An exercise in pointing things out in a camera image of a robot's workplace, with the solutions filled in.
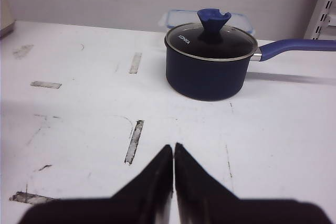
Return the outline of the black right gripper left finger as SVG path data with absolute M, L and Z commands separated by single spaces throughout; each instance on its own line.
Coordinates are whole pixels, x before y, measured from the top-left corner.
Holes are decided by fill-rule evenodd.
M 135 178 L 110 198 L 58 199 L 30 208 L 20 223 L 168 223 L 173 153 L 165 145 Z

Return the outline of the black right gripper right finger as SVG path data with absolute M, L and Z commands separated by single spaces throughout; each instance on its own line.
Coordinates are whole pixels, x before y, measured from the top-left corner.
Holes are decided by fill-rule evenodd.
M 181 223 L 331 223 L 320 207 L 308 202 L 238 198 L 180 143 L 174 159 Z

